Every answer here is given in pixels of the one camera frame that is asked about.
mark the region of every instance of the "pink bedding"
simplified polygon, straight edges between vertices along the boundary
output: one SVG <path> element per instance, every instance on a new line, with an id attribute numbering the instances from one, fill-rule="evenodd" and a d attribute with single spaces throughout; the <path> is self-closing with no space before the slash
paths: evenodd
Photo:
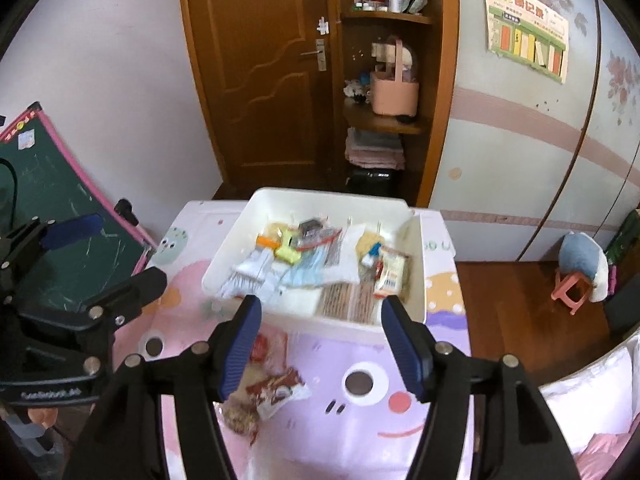
<path id="1" fill-rule="evenodd" d="M 625 449 L 638 424 L 640 424 L 640 414 L 636 416 L 628 433 L 593 435 L 587 449 L 574 456 L 580 478 L 582 480 L 603 478 Z"/>

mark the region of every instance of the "basket handle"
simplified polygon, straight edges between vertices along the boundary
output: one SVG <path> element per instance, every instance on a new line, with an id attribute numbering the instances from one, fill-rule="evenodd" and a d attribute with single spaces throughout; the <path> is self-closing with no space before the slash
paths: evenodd
<path id="1" fill-rule="evenodd" d="M 396 38 L 396 81 L 402 82 L 402 40 Z"/>

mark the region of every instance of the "table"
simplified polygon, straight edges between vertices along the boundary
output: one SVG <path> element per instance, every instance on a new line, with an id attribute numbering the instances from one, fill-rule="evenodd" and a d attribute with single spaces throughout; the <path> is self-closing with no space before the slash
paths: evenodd
<path id="1" fill-rule="evenodd" d="M 224 312 L 200 286 L 209 263 L 246 202 L 189 202 L 176 217 L 150 265 L 167 273 L 165 294 L 137 320 L 116 332 L 114 364 L 132 352 L 146 359 L 179 354 L 207 339 Z M 470 354 L 466 315 L 454 262 L 455 249 L 442 216 L 418 209 L 424 242 L 427 325 L 437 340 Z M 149 340 L 162 343 L 152 356 Z M 290 402 L 262 423 L 251 445 L 222 427 L 226 448 L 239 479 L 401 480 L 420 439 L 428 406 L 405 391 L 387 345 L 365 346 L 289 334 L 287 364 L 300 371 L 312 396 Z M 354 398 L 344 387 L 346 372 L 366 369 L 374 379 L 370 394 Z M 337 408 L 331 409 L 335 401 Z M 473 405 L 458 478 L 469 478 L 473 447 Z M 170 476 L 185 478 L 175 429 L 173 399 L 162 402 L 164 439 Z"/>

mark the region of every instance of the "pink basket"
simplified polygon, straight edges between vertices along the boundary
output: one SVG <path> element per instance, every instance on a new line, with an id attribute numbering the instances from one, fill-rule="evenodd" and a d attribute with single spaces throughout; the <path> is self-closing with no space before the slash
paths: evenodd
<path id="1" fill-rule="evenodd" d="M 385 72 L 371 72 L 371 108 L 378 115 L 408 115 L 418 111 L 420 83 L 402 81 L 402 41 L 396 40 L 396 77 L 391 78 L 391 64 Z"/>

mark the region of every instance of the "green cartoon character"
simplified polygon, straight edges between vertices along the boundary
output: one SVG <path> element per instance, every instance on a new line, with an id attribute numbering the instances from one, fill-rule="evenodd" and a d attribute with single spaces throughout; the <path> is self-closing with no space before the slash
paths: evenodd
<path id="1" fill-rule="evenodd" d="M 188 238 L 187 231 L 184 229 L 170 228 L 158 245 L 158 250 L 151 258 L 151 263 L 154 265 L 172 264 L 187 246 Z"/>

